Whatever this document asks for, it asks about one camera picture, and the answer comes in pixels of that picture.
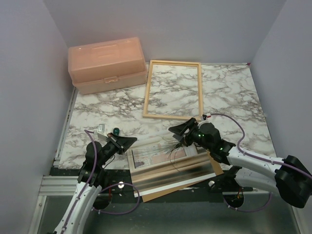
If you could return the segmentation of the light wooden picture frame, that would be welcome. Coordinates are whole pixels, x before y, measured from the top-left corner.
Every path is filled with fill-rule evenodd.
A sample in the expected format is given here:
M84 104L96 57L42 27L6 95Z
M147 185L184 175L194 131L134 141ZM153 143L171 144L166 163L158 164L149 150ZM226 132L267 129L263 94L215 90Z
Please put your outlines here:
M170 115L156 115L148 113L148 104L149 104L149 94L150 88L152 84L152 74L153 74L153 66L154 65L170 65L170 66L183 66L183 67L196 67L197 68L197 87L198 87L198 117L196 119L200 119L200 117L204 114L203 112L203 92L202 92L202 70L200 62L185 62L185 61L169 61L169 60L150 60L149 71L147 76L147 84L145 91L145 100L143 106L143 118L150 119L164 119L164 120L189 120L191 117L189 116L170 116Z

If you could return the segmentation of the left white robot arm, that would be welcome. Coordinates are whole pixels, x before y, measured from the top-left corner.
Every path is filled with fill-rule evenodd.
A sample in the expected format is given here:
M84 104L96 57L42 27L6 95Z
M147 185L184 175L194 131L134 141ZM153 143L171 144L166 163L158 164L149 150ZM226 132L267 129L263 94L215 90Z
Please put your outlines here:
M85 161L79 171L74 194L62 219L53 231L55 234L81 234L91 211L108 215L125 215L134 211L140 202L139 190L133 184L119 182L108 186L108 180L105 178L106 162L115 154L125 153L137 141L137 138L109 133L105 140L106 144L102 146L92 138L90 131L86 130L85 133L91 142L86 147ZM130 186L137 192L136 205L132 209L113 213L94 207L94 202L100 193L119 185Z

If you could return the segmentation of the plant photo with backing board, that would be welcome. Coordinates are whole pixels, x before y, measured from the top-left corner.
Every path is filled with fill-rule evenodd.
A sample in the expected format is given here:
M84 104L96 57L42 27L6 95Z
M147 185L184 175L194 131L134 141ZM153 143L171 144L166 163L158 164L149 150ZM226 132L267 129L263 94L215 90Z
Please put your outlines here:
M172 134L146 135L128 150L134 196L145 196L215 176L207 151L177 146Z

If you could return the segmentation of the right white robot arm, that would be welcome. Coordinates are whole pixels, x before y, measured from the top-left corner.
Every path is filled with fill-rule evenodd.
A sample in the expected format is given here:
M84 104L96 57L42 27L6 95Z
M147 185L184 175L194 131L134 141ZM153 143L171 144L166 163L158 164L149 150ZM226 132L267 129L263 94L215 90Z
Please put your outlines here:
M288 204L304 208L312 195L312 175L294 156L270 157L242 149L221 138L215 126L195 118L169 128L177 146L193 144L207 150L213 160L230 166L209 179L209 191L222 193L228 206L242 206L245 188L256 188L280 196Z

